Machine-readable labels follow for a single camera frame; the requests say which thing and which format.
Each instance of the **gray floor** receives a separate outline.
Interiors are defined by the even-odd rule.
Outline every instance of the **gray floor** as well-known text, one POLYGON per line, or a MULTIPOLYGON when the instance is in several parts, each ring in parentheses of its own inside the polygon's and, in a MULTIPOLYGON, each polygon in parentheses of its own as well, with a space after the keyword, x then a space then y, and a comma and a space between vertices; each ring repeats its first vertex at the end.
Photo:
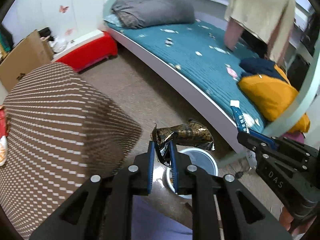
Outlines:
MULTIPOLYGON (((219 158, 231 150, 226 141, 193 106, 125 48, 119 49, 117 58, 103 61, 83 72, 81 76, 111 97, 124 111, 140 123, 143 134, 128 157, 128 164, 132 163, 135 155, 147 150, 150 133, 155 124, 157 127, 170 127, 187 123, 189 118, 200 121, 211 131, 216 149, 211 153, 214 158, 219 158)), ((219 169, 219 175, 235 174, 236 171, 246 167, 246 160, 240 160, 219 169)), ((155 168, 159 174, 155 175, 154 173, 154 191, 149 197, 149 201, 160 212, 191 227, 191 213, 184 205, 186 201, 168 189, 167 183, 163 179, 164 168, 159 163, 156 163, 155 168)), ((240 181, 276 218, 279 217, 280 200, 257 174, 254 172, 246 174, 240 181)))

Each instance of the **red butterfly decal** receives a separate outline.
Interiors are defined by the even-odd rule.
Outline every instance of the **red butterfly decal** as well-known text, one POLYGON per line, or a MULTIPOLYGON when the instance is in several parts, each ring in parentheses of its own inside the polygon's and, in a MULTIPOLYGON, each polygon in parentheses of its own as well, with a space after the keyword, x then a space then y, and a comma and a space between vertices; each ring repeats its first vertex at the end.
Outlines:
POLYGON ((64 35, 68 36, 72 33, 73 29, 67 29, 67 31, 64 33, 64 35))
POLYGON ((63 7, 62 5, 60 5, 59 12, 66 13, 68 9, 69 9, 69 6, 63 7))

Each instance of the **silver bolt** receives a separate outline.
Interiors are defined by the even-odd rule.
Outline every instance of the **silver bolt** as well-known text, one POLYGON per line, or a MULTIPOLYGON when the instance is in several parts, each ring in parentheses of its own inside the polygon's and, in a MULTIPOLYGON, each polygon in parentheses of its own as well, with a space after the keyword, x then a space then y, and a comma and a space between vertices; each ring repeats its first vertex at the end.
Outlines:
POLYGON ((93 182, 93 183, 96 183, 96 182, 99 182, 101 179, 101 177, 99 175, 93 175, 91 176, 90 180, 93 182))
POLYGON ((226 176, 224 176, 224 179, 228 182, 233 182, 235 180, 235 177, 231 174, 227 174, 226 176))
POLYGON ((129 166, 128 170, 131 171, 131 172, 136 172, 138 171, 138 166, 137 165, 131 165, 129 166))
POLYGON ((195 166, 195 165, 189 165, 189 166, 187 167, 187 170, 188 170, 188 171, 191 171, 191 172, 194 172, 194 171, 197 170, 197 166, 195 166))

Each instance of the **teal bedsheet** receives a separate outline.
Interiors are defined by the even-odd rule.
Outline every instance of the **teal bedsheet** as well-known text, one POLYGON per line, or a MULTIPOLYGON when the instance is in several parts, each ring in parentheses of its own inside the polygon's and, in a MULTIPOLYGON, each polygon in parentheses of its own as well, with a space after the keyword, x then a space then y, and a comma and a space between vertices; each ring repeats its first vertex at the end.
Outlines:
POLYGON ((263 131, 265 121, 256 106, 237 86, 243 72, 240 60, 257 57, 241 43, 234 51, 224 45, 224 31, 207 22, 161 25, 138 30, 108 26, 121 32, 206 93, 226 114, 233 118, 230 100, 239 100, 240 108, 251 129, 263 131))

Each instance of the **toothpaste tube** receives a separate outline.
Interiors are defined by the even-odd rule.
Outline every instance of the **toothpaste tube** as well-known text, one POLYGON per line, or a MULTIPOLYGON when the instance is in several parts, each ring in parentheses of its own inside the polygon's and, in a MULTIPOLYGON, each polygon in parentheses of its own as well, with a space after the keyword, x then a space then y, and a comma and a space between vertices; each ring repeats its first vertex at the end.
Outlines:
POLYGON ((242 111, 240 110, 240 102, 238 100, 231 100, 230 107, 235 118, 238 131, 250 133, 242 111))

